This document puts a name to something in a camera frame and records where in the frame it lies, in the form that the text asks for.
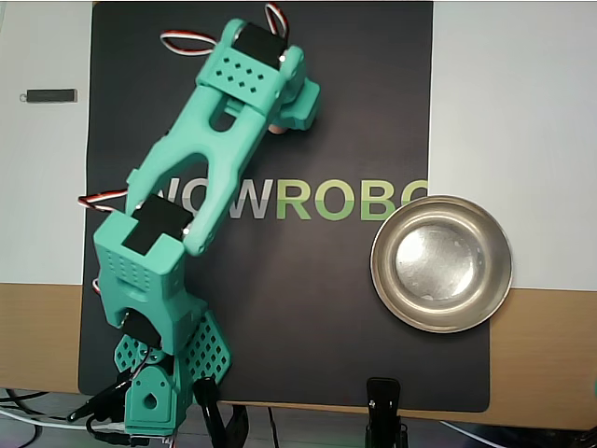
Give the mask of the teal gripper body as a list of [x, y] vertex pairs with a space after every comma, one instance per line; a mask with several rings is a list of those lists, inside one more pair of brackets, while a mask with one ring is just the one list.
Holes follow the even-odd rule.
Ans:
[[278, 125], [290, 130], [308, 131], [319, 110], [320, 93], [320, 86], [305, 78], [296, 98], [281, 107]]

